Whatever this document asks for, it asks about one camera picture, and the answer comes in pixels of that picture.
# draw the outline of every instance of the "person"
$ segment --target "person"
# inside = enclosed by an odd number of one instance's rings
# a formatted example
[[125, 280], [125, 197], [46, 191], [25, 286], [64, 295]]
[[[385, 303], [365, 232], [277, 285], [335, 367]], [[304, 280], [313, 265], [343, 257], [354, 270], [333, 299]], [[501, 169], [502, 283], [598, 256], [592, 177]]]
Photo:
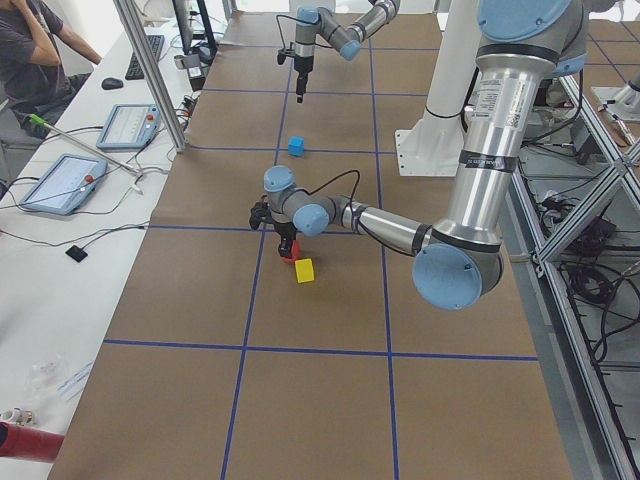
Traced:
[[90, 62], [102, 60], [42, 0], [0, 0], [0, 82], [20, 126], [37, 138], [49, 131], [29, 115], [55, 124], [89, 76], [65, 75], [53, 35]]

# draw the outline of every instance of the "blue joint cap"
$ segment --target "blue joint cap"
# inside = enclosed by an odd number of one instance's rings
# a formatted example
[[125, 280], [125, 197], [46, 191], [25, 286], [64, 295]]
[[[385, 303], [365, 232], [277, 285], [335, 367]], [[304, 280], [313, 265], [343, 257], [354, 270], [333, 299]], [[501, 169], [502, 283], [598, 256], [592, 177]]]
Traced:
[[320, 16], [318, 15], [318, 9], [312, 7], [300, 7], [298, 8], [298, 13], [296, 15], [298, 20], [302, 20], [302, 22], [298, 22], [298, 25], [305, 26], [308, 25], [305, 22], [309, 23], [317, 23], [320, 20]]
[[428, 245], [416, 255], [413, 283], [425, 300], [444, 310], [470, 307], [482, 294], [482, 275], [476, 263], [446, 243]]
[[293, 215], [293, 224], [307, 237], [315, 237], [329, 225], [329, 214], [316, 203], [305, 205]]
[[264, 189], [269, 193], [286, 190], [295, 182], [293, 172], [289, 167], [277, 165], [264, 172]]
[[558, 78], [566, 75], [573, 75], [584, 68], [584, 62], [587, 60], [587, 54], [583, 53], [577, 57], [568, 58], [558, 62], [556, 69], [546, 78]]
[[572, 0], [480, 0], [478, 25], [496, 42], [519, 42], [553, 25]]
[[342, 46], [340, 49], [340, 56], [350, 62], [356, 58], [356, 55], [360, 52], [360, 48], [360, 42], [357, 40], [351, 40]]

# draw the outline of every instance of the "red object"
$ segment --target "red object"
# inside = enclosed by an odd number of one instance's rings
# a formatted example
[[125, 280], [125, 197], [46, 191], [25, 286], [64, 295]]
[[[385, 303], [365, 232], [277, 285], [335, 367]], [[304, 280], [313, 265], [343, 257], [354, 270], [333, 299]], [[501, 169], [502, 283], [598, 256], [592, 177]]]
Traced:
[[293, 241], [291, 245], [291, 258], [282, 257], [284, 263], [296, 263], [296, 260], [300, 258], [300, 243], [297, 240]]
[[0, 422], [0, 457], [53, 463], [64, 435]]

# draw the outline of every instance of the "keyboard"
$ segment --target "keyboard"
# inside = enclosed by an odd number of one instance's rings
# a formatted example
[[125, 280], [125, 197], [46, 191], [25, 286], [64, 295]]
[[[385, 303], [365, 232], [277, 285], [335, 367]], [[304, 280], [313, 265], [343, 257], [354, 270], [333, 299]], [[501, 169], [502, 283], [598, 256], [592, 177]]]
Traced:
[[[147, 35], [147, 40], [149, 40], [149, 46], [151, 46], [151, 51], [153, 52], [153, 56], [156, 58], [156, 61], [160, 60], [162, 45], [164, 45], [164, 35]], [[140, 66], [140, 62], [138, 62], [138, 58], [135, 53], [131, 54], [129, 68], [127, 68], [127, 73], [124, 78], [127, 80], [141, 80], [144, 78], [142, 67]]]

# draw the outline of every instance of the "computer monitor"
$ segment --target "computer monitor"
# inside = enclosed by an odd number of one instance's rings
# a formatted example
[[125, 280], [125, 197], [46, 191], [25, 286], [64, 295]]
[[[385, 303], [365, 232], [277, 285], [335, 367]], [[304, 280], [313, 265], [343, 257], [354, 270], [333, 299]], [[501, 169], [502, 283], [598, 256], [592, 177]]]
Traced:
[[209, 20], [205, 0], [197, 0], [197, 4], [206, 40], [193, 46], [191, 45], [193, 43], [193, 21], [189, 9], [190, 2], [189, 0], [172, 0], [172, 2], [176, 20], [178, 21], [178, 29], [180, 30], [183, 53], [185, 55], [197, 54], [202, 63], [211, 65], [213, 57], [215, 57], [218, 51], [218, 46], [213, 36], [213, 29], [211, 28], [211, 21]]

